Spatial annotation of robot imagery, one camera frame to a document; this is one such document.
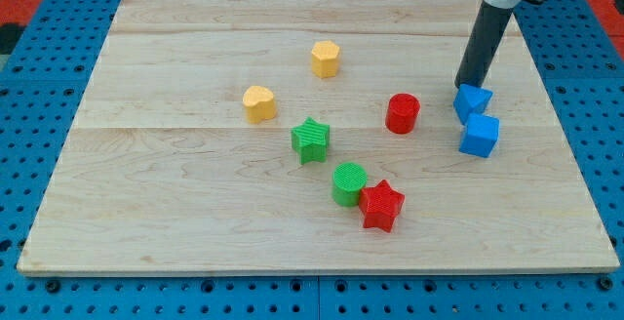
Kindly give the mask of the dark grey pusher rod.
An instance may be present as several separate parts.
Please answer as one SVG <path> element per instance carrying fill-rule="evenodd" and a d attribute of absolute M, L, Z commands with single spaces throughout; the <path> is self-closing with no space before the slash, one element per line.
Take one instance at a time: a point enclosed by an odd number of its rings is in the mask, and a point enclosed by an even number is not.
<path fill-rule="evenodd" d="M 454 84 L 481 88 L 512 16 L 512 9 L 502 9 L 483 1 L 473 24 Z"/>

